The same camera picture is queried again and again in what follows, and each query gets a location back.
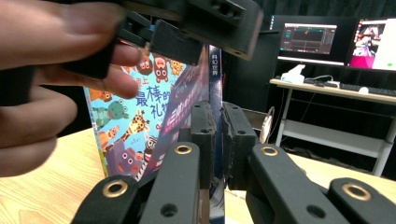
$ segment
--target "monitor screen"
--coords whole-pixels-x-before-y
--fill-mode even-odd
[[[349,52],[349,67],[396,71],[396,19],[362,19]]]
[[[278,59],[345,65],[358,19],[272,16],[270,30],[282,33]]]

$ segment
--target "computer screen display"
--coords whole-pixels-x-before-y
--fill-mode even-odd
[[[349,52],[349,67],[396,71],[396,19],[362,19]]]
[[[278,59],[345,65],[358,19],[272,16],[270,30],[282,33]]]

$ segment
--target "hand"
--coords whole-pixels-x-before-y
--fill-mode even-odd
[[[55,148],[56,134],[77,114],[71,99],[39,85],[81,85],[112,91],[123,98],[135,97],[138,86],[132,77],[112,66],[104,80],[62,68],[62,63],[86,58],[112,39],[124,17],[121,7],[109,3],[61,5],[3,0],[0,8],[0,70],[40,64],[29,103],[0,107],[0,176],[12,176],[40,166]],[[138,49],[116,46],[112,63],[131,66],[139,61]]]

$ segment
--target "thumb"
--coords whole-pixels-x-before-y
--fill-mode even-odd
[[[113,38],[124,18],[122,7],[104,2],[3,0],[0,8],[0,69],[86,58]]]

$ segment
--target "table surface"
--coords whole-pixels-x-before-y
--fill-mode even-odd
[[[312,181],[325,188],[335,178],[352,177],[370,184],[396,203],[395,181],[290,156]],[[83,199],[103,178],[93,130],[62,137],[41,167],[1,179],[0,223],[70,223]],[[242,198],[227,191],[225,202],[226,223],[252,223]]]
[[[396,105],[396,97],[378,94],[360,94],[357,91],[346,91],[335,87],[317,87],[312,84],[295,84],[284,82],[279,79],[273,78],[270,80],[271,84],[277,85],[278,87],[297,90],[297,91],[312,91],[316,93],[340,96],[345,98],[351,98],[356,100],[371,101],[386,105]]]

